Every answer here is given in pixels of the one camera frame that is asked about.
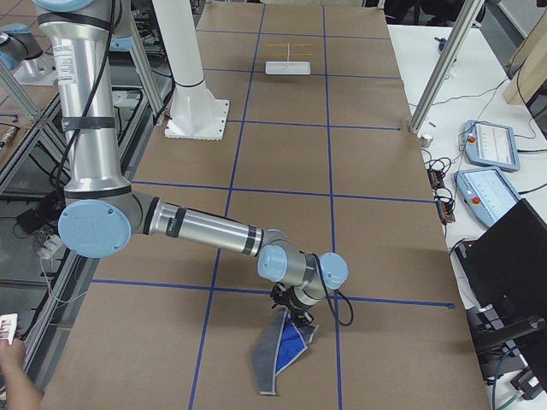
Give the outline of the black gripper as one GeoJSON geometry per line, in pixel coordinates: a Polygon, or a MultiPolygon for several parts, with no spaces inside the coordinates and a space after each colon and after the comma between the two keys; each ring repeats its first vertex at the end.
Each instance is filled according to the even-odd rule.
{"type": "Polygon", "coordinates": [[[290,311],[291,321],[296,327],[313,323],[315,318],[309,313],[310,306],[301,303],[295,295],[288,295],[286,306],[290,311]]]}

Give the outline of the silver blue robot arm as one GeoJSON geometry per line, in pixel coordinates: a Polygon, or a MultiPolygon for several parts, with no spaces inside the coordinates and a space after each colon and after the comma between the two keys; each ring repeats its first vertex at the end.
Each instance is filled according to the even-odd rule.
{"type": "Polygon", "coordinates": [[[1,63],[9,71],[23,61],[33,61],[43,55],[43,49],[30,28],[22,23],[1,27],[1,63]]]}
{"type": "Polygon", "coordinates": [[[121,172],[108,53],[130,38],[127,1],[39,1],[38,25],[50,39],[67,139],[63,158],[71,178],[58,220],[64,244],[88,258],[123,249],[135,234],[181,238],[255,257],[258,274],[273,282],[271,298],[299,326],[310,309],[339,296],[349,275],[338,254],[294,249],[278,230],[263,230],[136,192],[121,172]]]}

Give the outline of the bystander hand with phone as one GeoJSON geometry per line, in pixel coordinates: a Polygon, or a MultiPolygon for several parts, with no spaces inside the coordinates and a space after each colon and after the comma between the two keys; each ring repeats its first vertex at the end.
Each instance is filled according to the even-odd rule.
{"type": "Polygon", "coordinates": [[[20,339],[1,341],[1,374],[6,382],[23,373],[26,345],[20,339]]]}

